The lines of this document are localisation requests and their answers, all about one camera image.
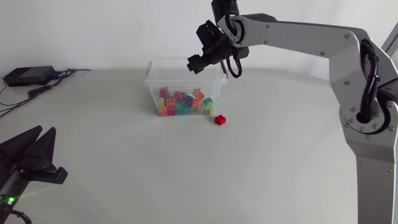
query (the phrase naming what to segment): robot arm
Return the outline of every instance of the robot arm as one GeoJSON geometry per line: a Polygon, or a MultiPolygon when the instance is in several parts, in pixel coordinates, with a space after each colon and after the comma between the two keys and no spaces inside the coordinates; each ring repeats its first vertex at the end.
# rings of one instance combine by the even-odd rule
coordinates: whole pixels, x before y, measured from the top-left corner
{"type": "Polygon", "coordinates": [[[188,68],[198,73],[210,63],[227,60],[232,73],[229,57],[233,56],[239,69],[233,76],[238,77],[239,60],[248,56],[253,45],[328,58],[346,142],[357,160],[358,222],[398,223],[398,73],[390,57],[361,29],[279,22],[265,14],[241,16],[236,0],[211,4],[222,31],[210,21],[198,29],[203,56],[190,57],[188,68]]]}

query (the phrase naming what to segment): black device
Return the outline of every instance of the black device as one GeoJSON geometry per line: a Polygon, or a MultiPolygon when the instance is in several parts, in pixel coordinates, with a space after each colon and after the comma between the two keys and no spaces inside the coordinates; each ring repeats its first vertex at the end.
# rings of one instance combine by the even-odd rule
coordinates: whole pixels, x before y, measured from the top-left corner
{"type": "Polygon", "coordinates": [[[53,72],[52,66],[16,68],[3,80],[8,86],[46,85],[52,79],[53,72]]]}
{"type": "Polygon", "coordinates": [[[52,164],[55,128],[36,140],[41,131],[37,126],[0,144],[0,223],[10,213],[26,222],[13,208],[30,181],[63,184],[68,176],[64,168],[52,164]]]}

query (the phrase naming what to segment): black box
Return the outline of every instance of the black box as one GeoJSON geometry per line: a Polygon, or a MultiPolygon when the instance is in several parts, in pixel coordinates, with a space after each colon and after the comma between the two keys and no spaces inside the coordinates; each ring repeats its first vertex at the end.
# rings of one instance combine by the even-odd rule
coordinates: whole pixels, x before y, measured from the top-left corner
{"type": "Polygon", "coordinates": [[[52,66],[16,68],[3,80],[8,86],[29,86],[31,84],[46,85],[54,72],[52,66]]]}

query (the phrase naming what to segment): white wall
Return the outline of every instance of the white wall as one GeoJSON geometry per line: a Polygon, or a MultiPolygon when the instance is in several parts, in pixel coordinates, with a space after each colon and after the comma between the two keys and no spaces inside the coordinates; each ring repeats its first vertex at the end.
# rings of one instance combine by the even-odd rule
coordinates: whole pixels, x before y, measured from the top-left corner
{"type": "MultiPolygon", "coordinates": [[[[151,57],[201,53],[196,29],[213,20],[211,0],[2,0],[0,77],[16,67],[143,68],[151,57]]],[[[359,27],[382,45],[397,22],[397,0],[238,0],[241,14],[359,27]]],[[[251,47],[244,68],[327,77],[325,59],[251,47]]]]}

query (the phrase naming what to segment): electrical cord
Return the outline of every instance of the electrical cord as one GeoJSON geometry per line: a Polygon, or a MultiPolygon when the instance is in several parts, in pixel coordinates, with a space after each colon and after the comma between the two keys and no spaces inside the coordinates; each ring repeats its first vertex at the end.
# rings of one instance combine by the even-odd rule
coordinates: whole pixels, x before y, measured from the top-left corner
{"type": "Polygon", "coordinates": [[[30,220],[30,218],[23,212],[11,210],[10,214],[16,215],[18,218],[21,218],[25,222],[25,224],[32,224],[32,220],[30,220]]]}
{"type": "Polygon", "coordinates": [[[29,96],[28,99],[23,100],[23,101],[18,102],[18,103],[9,104],[9,105],[0,102],[0,105],[11,106],[10,108],[6,108],[4,110],[0,110],[0,113],[4,112],[3,114],[0,114],[0,118],[4,117],[5,115],[7,115],[8,113],[10,113],[11,111],[15,110],[18,107],[24,106],[25,104],[27,104],[28,102],[32,101],[33,99],[35,99],[39,95],[51,90],[53,87],[59,85],[64,78],[68,78],[70,75],[72,75],[73,73],[75,73],[77,71],[91,71],[91,70],[89,70],[89,69],[67,69],[67,70],[61,71],[61,72],[53,72],[53,74],[51,74],[52,79],[58,79],[58,81],[55,82],[54,84],[45,85],[43,87],[36,88],[34,90],[29,91],[28,92],[28,96],[29,96]]]}
{"type": "Polygon", "coordinates": [[[228,70],[229,72],[231,72],[231,75],[234,78],[239,78],[242,75],[242,65],[241,65],[241,61],[239,59],[235,60],[236,66],[238,67],[238,74],[234,73],[234,71],[231,68],[231,62],[229,61],[229,57],[226,58],[226,64],[228,66],[228,70]]]}
{"type": "Polygon", "coordinates": [[[380,77],[377,75],[379,58],[377,57],[370,41],[364,39],[361,41],[361,66],[363,71],[365,71],[366,56],[368,56],[371,68],[368,75],[368,82],[362,95],[361,109],[358,114],[358,121],[362,123],[368,123],[372,120],[373,106],[376,102],[377,83],[380,81],[380,77]]]}
{"type": "Polygon", "coordinates": [[[232,6],[234,4],[234,1],[236,1],[236,0],[230,0],[230,2],[229,2],[228,10],[225,13],[225,23],[226,23],[226,26],[228,27],[229,31],[231,31],[232,34],[234,36],[236,36],[238,34],[238,31],[235,28],[232,27],[231,21],[229,19],[229,16],[231,15],[232,6]]]}

